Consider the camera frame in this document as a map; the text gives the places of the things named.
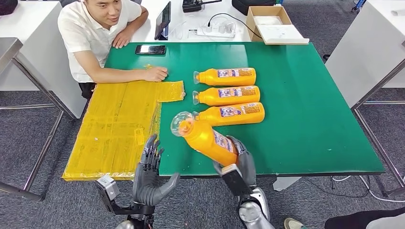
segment green table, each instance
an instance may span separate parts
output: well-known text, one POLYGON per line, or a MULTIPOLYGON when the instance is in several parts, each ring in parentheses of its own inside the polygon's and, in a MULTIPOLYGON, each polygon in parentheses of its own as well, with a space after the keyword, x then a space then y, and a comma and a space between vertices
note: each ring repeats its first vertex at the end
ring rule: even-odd
POLYGON ((160 123, 165 153, 162 175, 216 175, 212 162, 191 149, 170 130, 172 118, 181 111, 203 111, 192 104, 192 73, 209 68, 256 69, 260 102, 266 111, 263 122, 215 127, 240 139, 253 154, 259 175, 317 176, 380 174, 383 166, 352 115, 312 44, 264 45, 262 42, 165 43, 165 55, 136 55, 130 43, 112 48, 105 64, 117 69, 144 68, 146 64, 169 69, 168 81, 184 81, 183 101, 163 103, 160 123))

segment man's hand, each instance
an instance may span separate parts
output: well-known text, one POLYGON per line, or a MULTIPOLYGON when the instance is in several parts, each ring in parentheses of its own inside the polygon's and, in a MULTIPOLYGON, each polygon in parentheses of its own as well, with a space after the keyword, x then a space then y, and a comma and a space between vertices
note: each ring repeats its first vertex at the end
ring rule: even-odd
POLYGON ((119 32, 115 39, 113 40, 113 47, 120 49, 126 46, 134 35, 133 29, 126 27, 123 31, 119 32))
POLYGON ((150 82, 161 82, 167 76, 167 68, 153 67, 145 70, 143 79, 150 82))
POLYGON ((158 151, 160 141, 155 142, 156 138, 157 135, 154 134, 145 143, 142 157, 135 170, 132 187, 133 200, 147 206, 157 205, 174 189, 180 179, 180 174, 175 173, 165 184, 159 186, 159 165, 164 149, 160 148, 158 151))

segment bottle cap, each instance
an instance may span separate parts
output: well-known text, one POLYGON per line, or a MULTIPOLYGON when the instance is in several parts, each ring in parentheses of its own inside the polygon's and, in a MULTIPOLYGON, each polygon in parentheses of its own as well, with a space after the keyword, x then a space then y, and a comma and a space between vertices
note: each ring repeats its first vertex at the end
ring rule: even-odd
POLYGON ((200 82, 200 73, 197 71, 194 71, 193 79, 194 79, 194 84, 198 84, 200 82))
POLYGON ((192 112, 192 118, 193 118, 195 121, 199 121, 199 120, 200 120, 200 113, 198 113, 197 111, 193 111, 193 112, 192 112))
POLYGON ((193 122, 193 116, 190 112, 180 112, 171 121, 171 132, 176 136, 187 135, 193 127, 193 122))
POLYGON ((192 104, 194 104, 194 105, 197 105, 200 103, 200 98, 199 98, 198 94, 199 94, 198 91, 192 92, 192 104))

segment man's arm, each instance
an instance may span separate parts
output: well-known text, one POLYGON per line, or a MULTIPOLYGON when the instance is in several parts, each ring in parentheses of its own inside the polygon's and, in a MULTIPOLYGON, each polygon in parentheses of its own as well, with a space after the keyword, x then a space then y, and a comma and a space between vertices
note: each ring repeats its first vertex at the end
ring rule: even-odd
POLYGON ((148 10, 143 6, 140 8, 140 16, 129 22, 125 29, 117 34, 112 44, 113 47, 119 49, 126 46, 131 41, 132 35, 145 23, 149 15, 148 10))
POLYGON ((167 69, 154 67, 151 69, 119 70, 102 68, 92 51, 74 53, 77 62, 95 83, 126 83, 136 80, 160 82, 167 76, 167 69))

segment mechanical hand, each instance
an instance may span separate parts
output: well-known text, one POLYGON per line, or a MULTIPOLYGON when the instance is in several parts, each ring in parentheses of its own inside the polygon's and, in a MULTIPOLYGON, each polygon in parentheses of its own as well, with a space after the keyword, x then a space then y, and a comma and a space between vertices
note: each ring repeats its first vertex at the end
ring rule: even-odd
MULTIPOLYGON (((240 219, 248 229, 274 229, 273 225, 268 221, 270 218, 266 196, 263 190, 256 186, 256 167, 252 155, 241 141, 232 136, 227 137, 232 141, 238 152, 236 166, 245 182, 244 186, 249 187, 247 188, 248 191, 239 196, 240 219)), ((237 179, 235 177, 227 179, 225 176, 229 176, 229 174, 223 172, 221 165, 215 161, 213 161, 213 165, 228 187, 235 187, 233 183, 237 182, 237 179)))
MULTIPOLYGON (((241 141, 229 135, 226 137, 232 141, 238 152, 238 161, 236 162, 236 165, 242 173, 243 180, 249 187, 254 189, 256 187, 256 167, 252 155, 241 141)), ((221 176, 222 166, 216 161, 213 161, 213 165, 216 172, 221 176)))
POLYGON ((156 134, 152 135, 145 144, 141 160, 135 170, 132 188, 134 201, 147 206, 157 205, 174 189, 180 179, 180 174, 175 173, 165 184, 159 187, 159 165, 164 148, 160 148, 158 151, 160 141, 156 141, 156 138, 156 134))

